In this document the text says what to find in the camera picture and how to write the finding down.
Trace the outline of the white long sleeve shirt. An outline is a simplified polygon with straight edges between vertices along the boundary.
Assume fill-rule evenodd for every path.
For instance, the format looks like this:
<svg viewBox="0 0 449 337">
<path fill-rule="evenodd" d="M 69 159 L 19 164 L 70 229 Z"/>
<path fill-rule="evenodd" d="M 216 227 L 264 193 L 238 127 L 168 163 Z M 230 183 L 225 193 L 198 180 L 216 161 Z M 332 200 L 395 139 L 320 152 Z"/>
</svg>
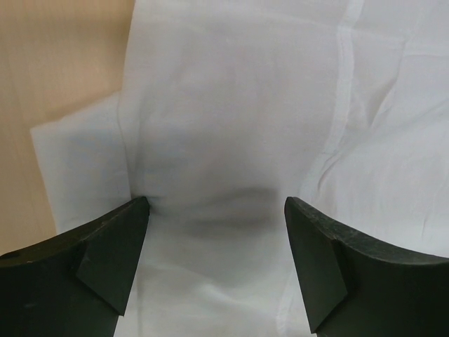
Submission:
<svg viewBox="0 0 449 337">
<path fill-rule="evenodd" d="M 121 92 L 31 134 L 58 232 L 152 205 L 118 336 L 308 336 L 287 197 L 448 255 L 448 2 L 137 1 Z"/>
</svg>

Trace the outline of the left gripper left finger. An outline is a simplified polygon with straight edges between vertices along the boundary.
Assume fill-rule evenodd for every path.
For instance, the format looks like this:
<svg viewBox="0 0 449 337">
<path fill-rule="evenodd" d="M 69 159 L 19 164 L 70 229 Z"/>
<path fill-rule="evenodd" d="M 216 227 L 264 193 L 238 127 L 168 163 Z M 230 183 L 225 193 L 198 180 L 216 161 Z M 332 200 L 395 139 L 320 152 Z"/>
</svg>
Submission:
<svg viewBox="0 0 449 337">
<path fill-rule="evenodd" d="M 98 219 L 1 256 L 2 336 L 113 336 L 126 311 L 150 205 L 138 197 Z"/>
</svg>

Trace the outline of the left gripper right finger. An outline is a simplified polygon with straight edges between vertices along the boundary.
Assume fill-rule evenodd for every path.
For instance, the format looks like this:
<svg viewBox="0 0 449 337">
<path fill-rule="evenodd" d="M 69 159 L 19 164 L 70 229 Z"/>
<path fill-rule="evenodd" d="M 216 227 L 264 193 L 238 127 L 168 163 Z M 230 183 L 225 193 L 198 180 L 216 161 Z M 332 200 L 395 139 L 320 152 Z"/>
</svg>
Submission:
<svg viewBox="0 0 449 337">
<path fill-rule="evenodd" d="M 448 259 L 344 225 L 297 197 L 286 227 L 317 336 L 447 336 Z"/>
</svg>

